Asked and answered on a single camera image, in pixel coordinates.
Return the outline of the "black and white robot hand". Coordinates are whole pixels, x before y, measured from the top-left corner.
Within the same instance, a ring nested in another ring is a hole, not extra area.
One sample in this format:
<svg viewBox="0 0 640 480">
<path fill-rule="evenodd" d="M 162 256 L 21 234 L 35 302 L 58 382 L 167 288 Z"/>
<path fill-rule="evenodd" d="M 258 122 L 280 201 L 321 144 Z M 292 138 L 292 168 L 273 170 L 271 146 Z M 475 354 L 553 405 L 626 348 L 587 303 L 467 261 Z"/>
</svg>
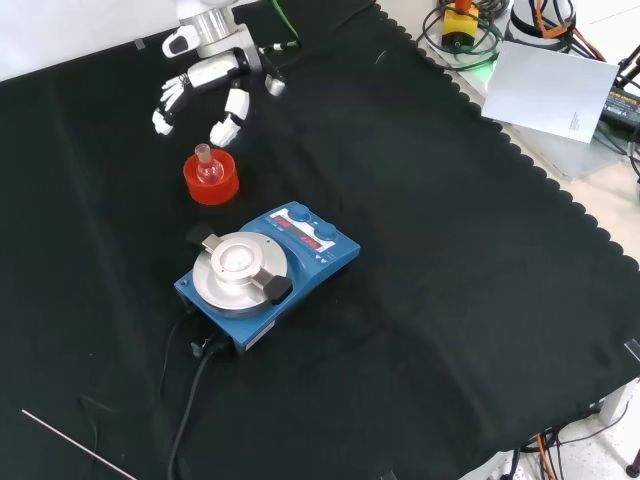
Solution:
<svg viewBox="0 0 640 480">
<path fill-rule="evenodd" d="M 212 126 L 209 134 L 209 142 L 213 146 L 225 148 L 237 137 L 249 114 L 250 93 L 243 85 L 243 79 L 251 73 L 262 73 L 265 88 L 273 97 L 285 91 L 286 83 L 265 56 L 265 51 L 255 45 L 244 24 L 208 47 L 213 51 L 211 56 L 196 62 L 186 72 L 162 85 L 162 95 L 152 114 L 152 123 L 158 134 L 167 136 L 173 130 L 178 112 L 191 97 L 209 89 L 227 86 L 229 92 L 223 118 Z"/>
</svg>

